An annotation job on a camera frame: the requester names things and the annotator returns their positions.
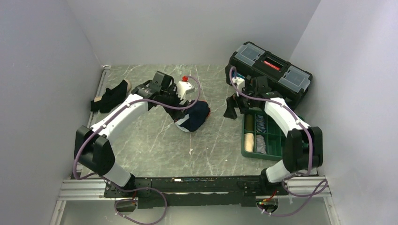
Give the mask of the dark navy orange clothes pile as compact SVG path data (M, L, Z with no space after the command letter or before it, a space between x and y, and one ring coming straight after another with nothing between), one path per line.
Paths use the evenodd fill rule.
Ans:
M174 124L184 132L194 132L204 124L210 113L209 104L199 100L193 107L186 110L182 119L175 120Z

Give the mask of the navy striped underwear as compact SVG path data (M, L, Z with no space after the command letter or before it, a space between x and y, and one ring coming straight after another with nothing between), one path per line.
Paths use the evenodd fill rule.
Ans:
M255 116L255 126L257 133L266 133L266 117L263 115L256 115Z

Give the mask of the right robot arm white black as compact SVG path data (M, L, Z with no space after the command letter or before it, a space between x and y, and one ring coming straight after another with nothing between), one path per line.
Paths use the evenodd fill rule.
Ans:
M230 75L230 83L236 93L226 99L224 117L236 119L236 109L245 113L260 109L269 116L285 136L282 158L275 165L264 169L260 175L259 190L269 195L281 183L295 175L308 176L323 164L323 133L319 127L304 122L285 102L277 91L257 82L249 82Z

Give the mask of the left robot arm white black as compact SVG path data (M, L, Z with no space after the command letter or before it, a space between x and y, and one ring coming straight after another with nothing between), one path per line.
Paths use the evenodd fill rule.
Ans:
M115 158L112 143L134 120L153 107L162 106L172 119L183 118L185 111L193 107L186 96L195 91L189 82L192 76L181 81L157 71L153 79L136 86L126 100L107 117L91 127L81 126L76 131L73 175L79 180L77 165L81 164L94 175L113 183L116 191L124 197L134 193L135 176L122 168Z

